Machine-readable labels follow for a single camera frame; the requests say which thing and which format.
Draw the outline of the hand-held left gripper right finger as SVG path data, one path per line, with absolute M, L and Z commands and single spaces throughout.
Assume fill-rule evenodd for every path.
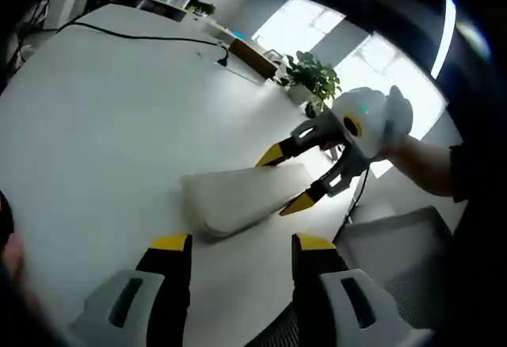
M 300 346 L 431 346 L 434 332 L 416 329 L 395 300 L 360 269 L 345 269 L 335 245 L 292 236 L 292 303 Z

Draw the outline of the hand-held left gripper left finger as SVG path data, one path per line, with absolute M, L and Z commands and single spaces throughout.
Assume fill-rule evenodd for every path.
M 182 346 L 190 304 L 193 237 L 155 239 L 85 299 L 69 325 L 80 346 Z

